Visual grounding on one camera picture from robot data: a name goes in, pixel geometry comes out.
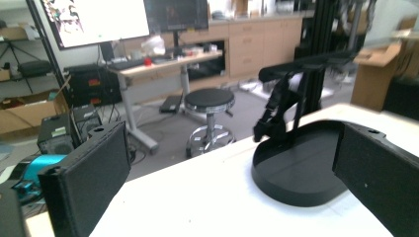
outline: small black device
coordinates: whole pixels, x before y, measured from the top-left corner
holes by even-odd
[[[176,114],[181,106],[182,96],[169,96],[160,107],[160,113]]]
[[[122,70],[130,69],[130,68],[142,66],[142,65],[144,65],[144,59],[136,59],[136,60],[111,63],[108,65],[108,67],[113,70],[122,71]]]
[[[37,77],[46,75],[52,70],[52,67],[49,61],[38,60],[21,63],[18,70],[24,77]]]
[[[38,136],[38,147],[42,154],[65,155],[80,145],[69,113],[44,118]]]
[[[89,236],[129,174],[123,121],[96,127],[89,136],[38,172],[55,236]]]
[[[91,129],[102,125],[101,118],[92,104],[74,108],[73,118],[82,142],[88,139]]]

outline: computer monitor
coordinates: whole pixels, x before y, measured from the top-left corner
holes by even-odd
[[[151,34],[209,28],[207,0],[144,0]]]
[[[142,0],[40,0],[60,50],[149,35]]]

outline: stool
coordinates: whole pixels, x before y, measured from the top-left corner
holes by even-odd
[[[185,107],[196,113],[207,114],[207,125],[197,128],[189,137],[188,158],[201,155],[235,141],[232,132],[215,124],[215,113],[226,112],[234,105],[234,94],[227,90],[207,88],[191,92],[185,97]]]

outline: black stool seat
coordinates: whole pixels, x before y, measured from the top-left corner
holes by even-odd
[[[212,114],[225,112],[234,105],[234,94],[230,91],[207,88],[191,92],[185,97],[185,106],[195,112]]]

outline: white table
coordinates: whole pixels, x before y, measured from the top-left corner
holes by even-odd
[[[151,153],[155,152],[158,149],[158,144],[154,141],[151,137],[147,134],[142,132],[140,129],[136,127],[135,118],[132,112],[132,104],[131,99],[128,95],[128,86],[126,84],[127,79],[138,78],[144,75],[150,74],[152,72],[160,71],[160,70],[167,70],[173,67],[180,67],[181,74],[180,74],[180,82],[183,89],[183,94],[187,95],[190,92],[189,87],[189,77],[188,77],[188,70],[187,65],[191,63],[197,63],[202,61],[207,61],[210,59],[214,59],[217,57],[222,56],[222,51],[210,51],[210,52],[203,52],[197,55],[192,56],[185,56],[179,58],[178,60],[168,61],[161,64],[152,64],[150,66],[137,66],[130,69],[122,70],[122,71],[114,71],[118,74],[118,80],[120,82],[120,91],[121,97],[123,99],[123,103],[126,109],[126,118],[128,120],[128,132],[132,134],[138,141],[142,142]]]
[[[419,122],[337,105],[303,117],[359,123],[419,156]],[[349,191],[316,207],[275,201],[254,184],[252,137],[127,182],[91,236],[391,236]],[[27,221],[53,236],[46,213]]]

